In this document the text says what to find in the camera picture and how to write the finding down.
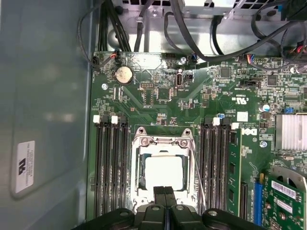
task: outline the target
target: black cable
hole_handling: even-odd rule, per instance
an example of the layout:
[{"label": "black cable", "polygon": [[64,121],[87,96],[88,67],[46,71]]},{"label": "black cable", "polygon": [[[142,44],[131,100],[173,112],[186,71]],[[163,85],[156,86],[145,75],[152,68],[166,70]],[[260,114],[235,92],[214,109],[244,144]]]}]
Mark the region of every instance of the black cable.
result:
[{"label": "black cable", "polygon": [[167,12],[165,15],[164,15],[164,36],[167,40],[167,42],[170,44],[171,47],[173,47],[175,50],[177,50],[179,53],[182,53],[184,54],[184,51],[182,49],[180,49],[173,41],[172,39],[170,38],[170,36],[168,35],[168,32],[167,32],[167,28],[168,28],[168,17],[169,15],[173,15],[174,14],[172,12]]},{"label": "black cable", "polygon": [[[252,29],[254,35],[255,35],[257,38],[259,38],[259,39],[264,39],[264,38],[266,37],[266,35],[265,35],[263,32],[261,32],[261,31],[259,30],[259,28],[257,27],[257,25],[256,25],[256,18],[257,18],[257,15],[259,15],[260,12],[263,11],[264,9],[267,9],[267,8],[273,7],[273,6],[279,6],[279,5],[283,4],[283,3],[285,3],[284,0],[277,0],[277,1],[274,1],[274,2],[267,3],[267,4],[263,5],[263,6],[253,15],[250,25],[251,25],[251,29]],[[270,39],[270,40],[268,41],[268,43],[270,43],[271,45],[273,45],[274,47],[276,47],[276,49],[277,49],[278,52],[280,53],[281,47],[280,47],[280,44],[279,44],[277,41],[275,41],[274,39]]]},{"label": "black cable", "polygon": [[[145,3],[145,5],[143,6],[139,17],[144,18],[145,13],[147,11],[147,9],[153,4],[154,0],[147,0],[147,2]],[[137,31],[136,31],[136,41],[135,41],[135,45],[134,45],[134,52],[139,52],[140,50],[140,46],[141,46],[141,39],[142,39],[142,34],[143,34],[143,22],[138,23],[137,26]]]},{"label": "black cable", "polygon": [[305,50],[304,47],[306,46],[307,44],[307,31],[306,31],[306,26],[305,26],[305,23],[304,22],[300,22],[301,24],[301,27],[302,27],[302,30],[303,30],[303,48],[301,49],[301,51],[293,58],[293,59],[289,59],[285,54],[284,54],[284,42],[286,40],[286,37],[288,35],[288,32],[289,30],[285,30],[285,32],[283,33],[283,36],[282,36],[282,40],[281,40],[281,55],[282,55],[282,58],[291,63],[291,64],[306,64],[306,62],[304,60],[297,60],[295,61],[296,58],[299,58],[302,56],[303,54],[303,51]]},{"label": "black cable", "polygon": [[116,33],[116,37],[118,39],[118,42],[119,43],[123,43],[123,47],[124,49],[122,49],[123,51],[128,51],[128,52],[131,52],[131,48],[130,48],[130,45],[129,45],[129,40],[128,40],[128,37],[127,37],[127,34],[124,30],[124,27],[118,17],[118,14],[116,13],[116,10],[114,8],[114,5],[113,5],[113,2],[112,0],[106,0],[106,4],[108,6],[108,15],[110,17],[110,20],[113,24],[113,27],[114,27],[114,31],[116,33],[116,30],[118,31],[118,34]]},{"label": "black cable", "polygon": [[187,42],[188,46],[195,52],[195,54],[197,56],[199,56],[202,60],[207,61],[207,62],[221,62],[221,61],[225,61],[225,60],[228,60],[230,58],[237,57],[237,56],[240,56],[242,54],[248,53],[248,52],[258,48],[259,46],[263,45],[268,40],[272,39],[273,37],[275,37],[276,35],[278,35],[282,31],[291,27],[292,25],[297,24],[297,22],[289,22],[286,25],[284,25],[284,26],[280,27],[279,29],[277,29],[276,31],[274,31],[273,33],[266,36],[264,39],[258,41],[257,43],[255,43],[255,44],[253,44],[249,47],[246,47],[242,50],[239,50],[237,52],[234,52],[234,53],[231,53],[231,54],[226,54],[226,55],[221,55],[221,56],[215,56],[215,57],[208,57],[208,56],[206,57],[206,56],[204,56],[204,54],[202,54],[202,52],[199,50],[199,48],[197,47],[197,45],[193,41],[193,38],[192,38],[191,34],[189,33],[186,24],[184,23],[178,1],[177,0],[170,0],[170,3],[171,3],[172,11],[174,13],[175,20],[176,20],[176,22],[179,26],[179,29],[181,31],[182,36],[184,37],[185,41]]},{"label": "black cable", "polygon": [[107,8],[106,8],[106,3],[103,3],[100,7],[100,15],[99,15],[99,32],[98,32],[99,51],[107,51],[107,30],[108,30]]},{"label": "black cable", "polygon": [[223,19],[223,16],[221,15],[216,15],[213,17],[212,22],[211,22],[211,35],[212,35],[212,42],[213,42],[213,46],[216,50],[216,52],[219,55],[224,55],[224,53],[221,51],[219,44],[217,43],[217,39],[216,39],[216,30],[217,30],[217,26],[221,23]]},{"label": "black cable", "polygon": [[84,58],[86,59],[86,61],[94,68],[101,68],[103,66],[105,66],[110,60],[111,57],[108,57],[106,60],[104,60],[100,65],[96,65],[94,64],[88,57],[84,45],[83,45],[83,39],[82,39],[82,35],[81,35],[81,31],[82,31],[82,22],[83,20],[86,18],[87,15],[89,15],[90,13],[92,13],[93,11],[97,10],[102,3],[104,3],[105,0],[100,1],[99,3],[97,3],[94,7],[90,8],[83,16],[80,17],[79,21],[78,21],[78,27],[77,27],[77,41],[79,43],[80,46],[80,50],[84,56]]}]

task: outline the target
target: red wire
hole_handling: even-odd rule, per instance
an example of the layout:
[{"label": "red wire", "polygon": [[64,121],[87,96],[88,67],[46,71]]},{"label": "red wire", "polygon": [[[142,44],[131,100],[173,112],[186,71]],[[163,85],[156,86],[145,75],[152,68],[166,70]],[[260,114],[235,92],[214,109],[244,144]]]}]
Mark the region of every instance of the red wire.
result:
[{"label": "red wire", "polygon": [[299,46],[299,47],[297,48],[296,52],[297,52],[297,53],[300,53],[301,50],[302,50],[302,48],[303,48],[303,46]]}]

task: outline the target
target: ul logo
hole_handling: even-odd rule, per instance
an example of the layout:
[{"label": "ul logo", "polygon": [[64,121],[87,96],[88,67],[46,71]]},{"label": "ul logo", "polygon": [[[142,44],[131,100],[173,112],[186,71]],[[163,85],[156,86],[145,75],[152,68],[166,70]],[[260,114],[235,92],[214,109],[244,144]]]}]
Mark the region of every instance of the ul logo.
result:
[{"label": "ul logo", "polygon": [[19,162],[19,175],[21,175],[25,170],[25,158]]}]

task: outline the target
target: motherboard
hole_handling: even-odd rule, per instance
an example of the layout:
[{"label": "motherboard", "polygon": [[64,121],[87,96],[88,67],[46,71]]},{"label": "motherboard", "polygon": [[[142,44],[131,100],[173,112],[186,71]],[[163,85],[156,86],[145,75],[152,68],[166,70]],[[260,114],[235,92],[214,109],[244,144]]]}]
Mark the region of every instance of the motherboard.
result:
[{"label": "motherboard", "polygon": [[243,57],[201,69],[194,55],[94,59],[110,56],[92,75],[87,220],[136,212],[162,185],[199,213],[214,207],[268,229],[306,229],[306,188],[289,171],[306,182],[307,75],[262,71]]}]

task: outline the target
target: silver heatsink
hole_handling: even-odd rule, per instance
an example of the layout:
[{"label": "silver heatsink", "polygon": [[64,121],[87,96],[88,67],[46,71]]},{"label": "silver heatsink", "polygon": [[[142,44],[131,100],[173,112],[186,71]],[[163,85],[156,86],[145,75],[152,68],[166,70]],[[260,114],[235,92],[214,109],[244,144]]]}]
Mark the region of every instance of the silver heatsink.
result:
[{"label": "silver heatsink", "polygon": [[307,115],[276,115],[275,141],[280,150],[307,150]]}]

